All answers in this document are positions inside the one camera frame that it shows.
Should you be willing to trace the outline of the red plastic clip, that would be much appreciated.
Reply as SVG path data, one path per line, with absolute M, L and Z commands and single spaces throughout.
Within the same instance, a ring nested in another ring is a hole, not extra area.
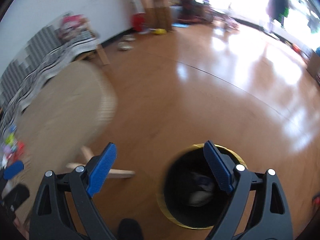
M 16 145 L 14 145 L 14 159 L 17 160 L 24 153 L 24 143 L 18 141 Z

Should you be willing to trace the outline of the green popcorn snack bag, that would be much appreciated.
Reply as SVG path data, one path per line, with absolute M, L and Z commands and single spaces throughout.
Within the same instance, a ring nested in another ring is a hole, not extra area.
M 5 139 L 5 144 L 10 145 L 10 146 L 15 144 L 15 134 L 14 133 L 9 133 L 9 135 Z

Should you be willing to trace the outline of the black gold trash bin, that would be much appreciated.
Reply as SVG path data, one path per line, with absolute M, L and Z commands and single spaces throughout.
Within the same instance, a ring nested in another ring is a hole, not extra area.
M 183 150 L 164 172 L 157 203 L 174 224 L 193 230 L 211 229 L 230 196 L 219 185 L 204 157 L 204 144 Z

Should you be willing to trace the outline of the purple toy figure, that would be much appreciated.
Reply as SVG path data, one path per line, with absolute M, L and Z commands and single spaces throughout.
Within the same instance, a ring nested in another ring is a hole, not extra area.
M 6 157 L 12 155 L 12 150 L 11 150 L 11 146 L 5 143 L 1 144 L 1 148 L 3 150 L 3 153 Z

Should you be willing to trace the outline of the pink cartoon pillow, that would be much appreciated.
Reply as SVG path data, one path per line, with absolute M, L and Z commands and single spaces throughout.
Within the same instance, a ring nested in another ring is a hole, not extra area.
M 59 38 L 68 42 L 86 30 L 87 19 L 83 15 L 65 16 L 59 28 Z

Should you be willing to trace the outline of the beige slippers pair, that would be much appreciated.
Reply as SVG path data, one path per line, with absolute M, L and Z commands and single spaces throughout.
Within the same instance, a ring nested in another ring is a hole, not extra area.
M 136 40 L 134 35 L 124 35 L 123 39 L 118 43 L 117 49 L 119 51 L 128 51 L 133 48 L 132 42 Z

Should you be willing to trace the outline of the red bag on floor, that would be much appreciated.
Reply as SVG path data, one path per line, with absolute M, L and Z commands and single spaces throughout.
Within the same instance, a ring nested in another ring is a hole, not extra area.
M 133 14 L 131 17 L 131 24 L 134 31 L 136 32 L 143 31 L 144 25 L 145 25 L 145 14 L 144 13 Z

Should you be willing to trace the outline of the yellow toy on floor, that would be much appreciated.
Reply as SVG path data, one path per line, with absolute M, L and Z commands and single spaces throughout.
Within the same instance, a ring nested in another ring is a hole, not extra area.
M 155 35 L 164 35 L 167 33 L 167 31 L 165 29 L 153 29 L 152 33 Z

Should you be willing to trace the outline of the brown striped curtain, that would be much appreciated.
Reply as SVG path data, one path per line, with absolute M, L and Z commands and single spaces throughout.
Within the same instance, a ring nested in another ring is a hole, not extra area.
M 141 0 L 147 26 L 152 29 L 172 31 L 169 0 Z

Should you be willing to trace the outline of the wooden table leg frame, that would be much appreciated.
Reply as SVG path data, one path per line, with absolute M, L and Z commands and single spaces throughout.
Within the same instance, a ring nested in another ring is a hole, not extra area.
M 82 146 L 82 155 L 86 163 L 68 163 L 68 169 L 75 169 L 78 166 L 86 166 L 89 174 L 104 175 L 106 178 L 132 178 L 136 175 L 135 171 L 113 169 L 112 166 L 117 157 L 117 148 L 114 143 L 109 143 L 99 155 L 94 155 L 90 148 Z

